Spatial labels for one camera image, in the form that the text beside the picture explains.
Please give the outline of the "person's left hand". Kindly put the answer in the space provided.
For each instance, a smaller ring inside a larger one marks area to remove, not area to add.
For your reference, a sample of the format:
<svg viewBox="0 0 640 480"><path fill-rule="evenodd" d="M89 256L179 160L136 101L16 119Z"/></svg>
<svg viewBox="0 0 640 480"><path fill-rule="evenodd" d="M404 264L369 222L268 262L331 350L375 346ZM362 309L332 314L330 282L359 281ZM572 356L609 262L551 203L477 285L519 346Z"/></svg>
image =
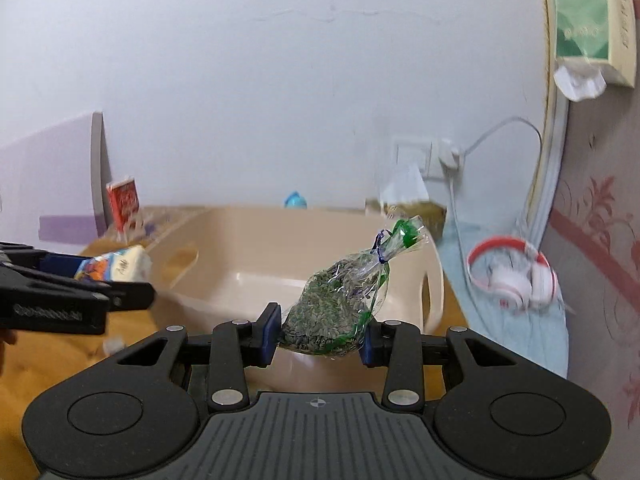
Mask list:
<svg viewBox="0 0 640 480"><path fill-rule="evenodd" d="M15 330L0 330L0 374L2 373L4 362L6 362L6 348L14 346L17 342Z"/></svg>

